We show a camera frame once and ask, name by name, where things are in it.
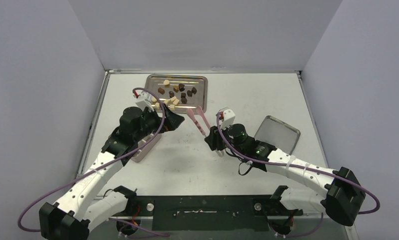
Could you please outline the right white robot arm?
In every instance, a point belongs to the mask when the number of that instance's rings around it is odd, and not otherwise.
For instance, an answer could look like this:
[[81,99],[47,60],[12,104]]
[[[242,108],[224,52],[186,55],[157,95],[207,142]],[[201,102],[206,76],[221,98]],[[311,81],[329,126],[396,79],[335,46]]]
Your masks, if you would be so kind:
[[253,168],[284,176],[314,191],[304,200],[295,198],[293,190],[284,190],[270,200],[270,207],[277,214],[296,209],[315,210],[343,226],[352,226],[359,215],[366,193],[353,171],[346,167],[335,170],[298,159],[249,136],[240,123],[224,130],[213,126],[204,141],[212,151],[230,149],[243,162],[251,162]]

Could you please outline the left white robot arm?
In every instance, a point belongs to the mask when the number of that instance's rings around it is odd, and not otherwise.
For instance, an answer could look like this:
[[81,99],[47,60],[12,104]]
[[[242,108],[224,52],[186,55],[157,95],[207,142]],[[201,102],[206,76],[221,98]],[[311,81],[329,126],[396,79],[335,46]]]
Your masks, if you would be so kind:
[[135,193],[118,186],[102,200],[93,203],[100,190],[139,150],[139,142],[176,130],[184,117],[168,107],[160,117],[156,110],[133,106],[123,111],[119,126],[111,133],[91,167],[55,203],[39,210],[41,236],[47,240],[86,240],[90,232],[111,216],[137,209]]

